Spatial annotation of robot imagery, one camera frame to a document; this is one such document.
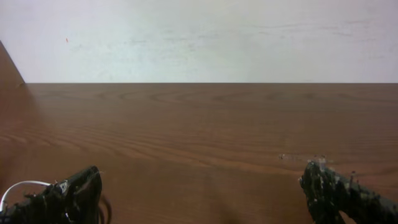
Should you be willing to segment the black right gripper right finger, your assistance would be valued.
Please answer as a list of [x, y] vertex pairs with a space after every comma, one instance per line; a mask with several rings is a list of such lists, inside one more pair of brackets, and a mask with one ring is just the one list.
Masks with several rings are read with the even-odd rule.
[[314, 223], [397, 223], [397, 203], [327, 168], [309, 161], [299, 179]]

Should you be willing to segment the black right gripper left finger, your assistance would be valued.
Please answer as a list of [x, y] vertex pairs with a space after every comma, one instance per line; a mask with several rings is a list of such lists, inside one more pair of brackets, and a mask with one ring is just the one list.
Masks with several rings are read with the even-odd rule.
[[89, 166], [69, 178], [50, 184], [39, 194], [2, 206], [3, 224], [102, 223], [99, 200], [102, 181], [98, 168]]

